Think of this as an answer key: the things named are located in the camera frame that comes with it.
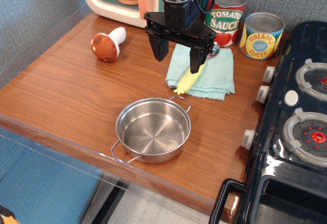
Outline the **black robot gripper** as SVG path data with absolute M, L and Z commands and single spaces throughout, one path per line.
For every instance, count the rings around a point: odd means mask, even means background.
M 162 0 L 164 11 L 146 12 L 145 27 L 154 57 L 162 61 L 169 52 L 169 42 L 189 47 L 190 71 L 199 71 L 209 53 L 214 53 L 217 34 L 202 19 L 203 0 Z

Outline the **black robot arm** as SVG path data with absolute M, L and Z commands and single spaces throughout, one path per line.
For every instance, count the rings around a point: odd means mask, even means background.
M 206 57 L 215 48 L 217 33 L 201 19 L 215 5 L 215 0 L 162 0 L 163 12 L 146 12 L 145 27 L 149 42 L 158 61 L 169 52 L 169 42 L 189 47 L 191 73 L 197 73 Z

